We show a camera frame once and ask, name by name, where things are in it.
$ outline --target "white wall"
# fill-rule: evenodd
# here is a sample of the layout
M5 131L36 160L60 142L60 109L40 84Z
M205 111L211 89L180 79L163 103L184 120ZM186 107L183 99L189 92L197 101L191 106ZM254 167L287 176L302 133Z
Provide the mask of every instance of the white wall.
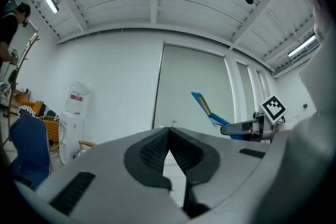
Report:
M215 41L156 30L113 31L57 47L52 41L43 46L41 42L29 53L30 63L23 66L19 86L30 88L33 100L43 100L57 113L64 110L73 81L92 87L84 140L102 143L149 130L164 42L225 55L237 107L236 122L245 120L247 114L245 100L240 101L244 99L244 91L239 89L242 83L236 61L247 64L250 72L264 72L268 82L271 81L271 93L275 90L266 69L251 58L229 51Z
M296 123L298 120L311 117L316 112L311 97L299 77L303 68L305 67L294 69L276 79L278 95L288 111L285 115L286 122Z

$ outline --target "black rubber pad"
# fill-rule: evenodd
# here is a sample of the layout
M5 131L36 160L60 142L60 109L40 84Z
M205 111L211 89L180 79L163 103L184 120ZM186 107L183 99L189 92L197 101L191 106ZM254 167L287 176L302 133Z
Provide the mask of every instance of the black rubber pad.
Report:
M95 175L89 172L80 172L50 203L52 207L69 215L76 204L90 186Z
M262 159L266 154L265 152L249 150L248 148L242 148L239 152L260 159Z

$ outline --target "wooden chair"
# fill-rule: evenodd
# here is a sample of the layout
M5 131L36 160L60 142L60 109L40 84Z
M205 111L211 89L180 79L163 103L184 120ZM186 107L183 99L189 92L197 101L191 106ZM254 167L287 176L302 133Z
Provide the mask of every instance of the wooden chair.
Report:
M82 151L83 151L83 145L89 146L89 147L95 147L95 145L96 145L95 143L88 142L88 141L78 141L78 144L79 144L80 155L82 154Z

